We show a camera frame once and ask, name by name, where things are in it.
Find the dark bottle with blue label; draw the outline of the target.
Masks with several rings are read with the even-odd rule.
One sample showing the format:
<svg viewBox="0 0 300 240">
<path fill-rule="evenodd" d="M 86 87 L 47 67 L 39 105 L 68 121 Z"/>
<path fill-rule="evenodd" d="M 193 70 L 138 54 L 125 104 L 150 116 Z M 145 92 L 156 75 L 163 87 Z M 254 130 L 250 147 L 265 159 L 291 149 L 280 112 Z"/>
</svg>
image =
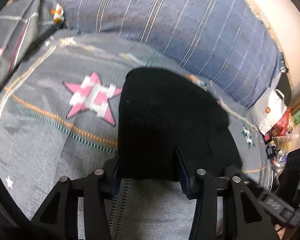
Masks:
<svg viewBox="0 0 300 240">
<path fill-rule="evenodd" d="M 269 146 L 266 148 L 267 159 L 274 158 L 276 156 L 277 150 L 275 146 Z"/>
</svg>

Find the dark bottle with pink label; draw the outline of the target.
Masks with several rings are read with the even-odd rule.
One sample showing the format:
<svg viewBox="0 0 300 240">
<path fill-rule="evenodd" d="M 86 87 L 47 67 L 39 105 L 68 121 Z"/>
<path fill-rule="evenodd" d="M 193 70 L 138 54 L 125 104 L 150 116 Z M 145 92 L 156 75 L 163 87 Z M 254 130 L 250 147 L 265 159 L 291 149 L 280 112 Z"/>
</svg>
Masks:
<svg viewBox="0 0 300 240">
<path fill-rule="evenodd" d="M 264 136 L 263 136 L 263 139 L 264 139 L 264 143 L 265 144 L 268 144 L 272 141 L 272 137 L 271 137 L 271 134 L 269 132 L 267 132 Z"/>
</svg>

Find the grey star-pattern quilt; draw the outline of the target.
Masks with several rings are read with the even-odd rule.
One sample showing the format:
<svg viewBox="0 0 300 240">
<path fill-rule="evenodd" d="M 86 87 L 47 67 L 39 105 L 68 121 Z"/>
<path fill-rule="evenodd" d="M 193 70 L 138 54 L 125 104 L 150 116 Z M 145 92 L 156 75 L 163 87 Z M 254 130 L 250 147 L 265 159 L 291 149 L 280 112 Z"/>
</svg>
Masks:
<svg viewBox="0 0 300 240">
<path fill-rule="evenodd" d="M 0 88 L 29 50 L 60 28 L 56 0 L 11 0 L 0 12 Z"/>
</svg>

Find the blue plaid pillow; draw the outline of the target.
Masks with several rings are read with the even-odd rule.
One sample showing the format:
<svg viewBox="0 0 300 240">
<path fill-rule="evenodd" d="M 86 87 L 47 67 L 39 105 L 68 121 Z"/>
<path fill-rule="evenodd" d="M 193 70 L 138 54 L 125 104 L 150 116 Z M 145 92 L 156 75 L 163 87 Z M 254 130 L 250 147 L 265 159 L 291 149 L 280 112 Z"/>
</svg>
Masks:
<svg viewBox="0 0 300 240">
<path fill-rule="evenodd" d="M 286 71 L 266 25 L 245 0 L 56 0 L 68 28 L 115 33 L 207 77 L 245 107 Z"/>
</svg>

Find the white paper shopping bag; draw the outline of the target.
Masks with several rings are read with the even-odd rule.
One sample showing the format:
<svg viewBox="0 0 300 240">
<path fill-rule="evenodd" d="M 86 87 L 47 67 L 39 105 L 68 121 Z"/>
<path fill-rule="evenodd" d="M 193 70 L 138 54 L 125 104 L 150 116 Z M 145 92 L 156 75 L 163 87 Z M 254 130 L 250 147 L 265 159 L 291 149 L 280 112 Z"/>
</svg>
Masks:
<svg viewBox="0 0 300 240">
<path fill-rule="evenodd" d="M 251 107 L 250 113 L 254 124 L 265 135 L 282 118 L 287 106 L 285 96 L 278 89 L 267 88 Z"/>
</svg>

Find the black pants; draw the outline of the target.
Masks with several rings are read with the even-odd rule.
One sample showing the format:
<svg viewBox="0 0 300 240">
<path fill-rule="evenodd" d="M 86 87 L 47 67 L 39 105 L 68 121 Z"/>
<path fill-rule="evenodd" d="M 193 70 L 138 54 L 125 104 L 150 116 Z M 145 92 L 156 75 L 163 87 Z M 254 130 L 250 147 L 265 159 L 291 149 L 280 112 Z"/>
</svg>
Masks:
<svg viewBox="0 0 300 240">
<path fill-rule="evenodd" d="M 185 168 L 224 175 L 242 161 L 216 99 L 162 68 L 130 71 L 119 104 L 119 172 L 123 178 L 177 180 Z"/>
</svg>

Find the grey star-pattern bed sheet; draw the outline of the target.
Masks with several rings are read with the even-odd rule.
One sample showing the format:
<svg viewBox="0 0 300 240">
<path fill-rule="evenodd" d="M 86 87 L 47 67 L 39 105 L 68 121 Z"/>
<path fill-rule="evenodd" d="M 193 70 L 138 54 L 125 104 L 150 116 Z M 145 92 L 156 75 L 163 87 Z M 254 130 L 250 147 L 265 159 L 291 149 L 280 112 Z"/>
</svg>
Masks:
<svg viewBox="0 0 300 240">
<path fill-rule="evenodd" d="M 260 132 L 248 110 L 217 85 L 148 46 L 59 30 L 29 51 L 0 92 L 0 178 L 27 218 L 61 176 L 83 178 L 115 155 L 117 90 L 138 67 L 166 68 L 212 93 L 228 113 L 244 173 L 270 187 Z"/>
</svg>

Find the clear plastic bag with items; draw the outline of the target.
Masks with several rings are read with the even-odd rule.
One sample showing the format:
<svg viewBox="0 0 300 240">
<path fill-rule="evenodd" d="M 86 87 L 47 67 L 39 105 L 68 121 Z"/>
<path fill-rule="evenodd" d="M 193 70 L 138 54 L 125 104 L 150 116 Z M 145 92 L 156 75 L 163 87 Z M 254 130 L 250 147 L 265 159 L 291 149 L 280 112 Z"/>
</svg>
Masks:
<svg viewBox="0 0 300 240">
<path fill-rule="evenodd" d="M 275 137 L 276 155 L 272 160 L 274 173 L 279 176 L 287 163 L 290 152 L 300 149 L 300 123 L 295 126 L 291 133 Z"/>
</svg>

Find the red plastic bag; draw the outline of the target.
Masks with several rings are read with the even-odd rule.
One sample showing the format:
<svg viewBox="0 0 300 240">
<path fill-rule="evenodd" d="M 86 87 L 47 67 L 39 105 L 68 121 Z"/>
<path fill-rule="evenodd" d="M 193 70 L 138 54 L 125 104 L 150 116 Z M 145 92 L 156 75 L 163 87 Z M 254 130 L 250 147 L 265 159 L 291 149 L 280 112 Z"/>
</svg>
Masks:
<svg viewBox="0 0 300 240">
<path fill-rule="evenodd" d="M 274 137 L 284 136 L 289 125 L 290 108 L 287 107 L 281 119 L 271 129 L 271 135 Z"/>
</svg>

